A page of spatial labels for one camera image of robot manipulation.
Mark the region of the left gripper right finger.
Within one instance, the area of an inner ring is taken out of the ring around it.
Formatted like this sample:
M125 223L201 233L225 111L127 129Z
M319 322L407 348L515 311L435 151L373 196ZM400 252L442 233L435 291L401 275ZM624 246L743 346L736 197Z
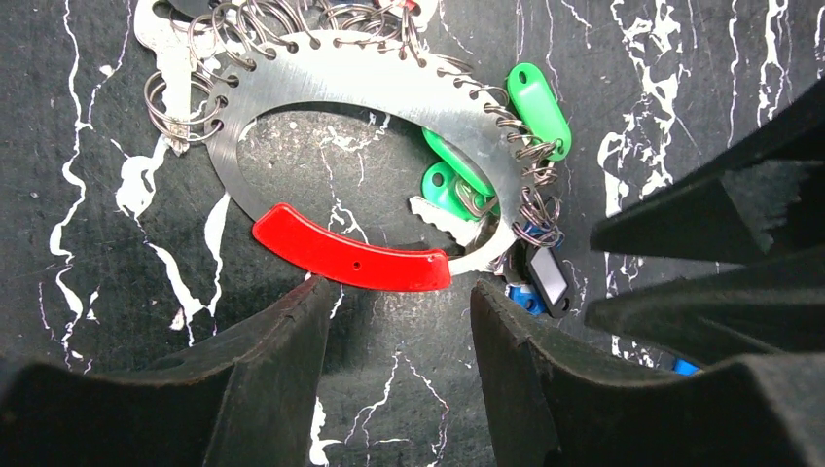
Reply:
M824 358L745 355L691 377L596 349L481 281L471 328L500 466L820 466Z

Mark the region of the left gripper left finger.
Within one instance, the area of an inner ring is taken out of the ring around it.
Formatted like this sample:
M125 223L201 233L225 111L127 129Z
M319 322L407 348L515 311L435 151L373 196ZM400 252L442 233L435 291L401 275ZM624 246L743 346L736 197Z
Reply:
M304 466L330 325L312 277L141 371L1 362L5 466Z

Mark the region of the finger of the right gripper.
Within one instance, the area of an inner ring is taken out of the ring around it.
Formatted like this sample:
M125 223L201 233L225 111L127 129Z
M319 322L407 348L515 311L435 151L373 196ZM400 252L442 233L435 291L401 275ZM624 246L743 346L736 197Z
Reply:
M700 367L744 354L821 352L824 250L595 301L585 323Z
M824 83L714 160L596 224L595 251L747 264L824 245Z

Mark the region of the green key tag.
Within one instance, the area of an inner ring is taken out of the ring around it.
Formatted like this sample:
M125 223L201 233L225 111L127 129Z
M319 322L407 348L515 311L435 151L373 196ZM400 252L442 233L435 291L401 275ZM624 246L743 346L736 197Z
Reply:
M518 63L508 74L506 86L530 132L544 142L556 143L549 160L564 160L572 147L572 132L541 69L529 62Z

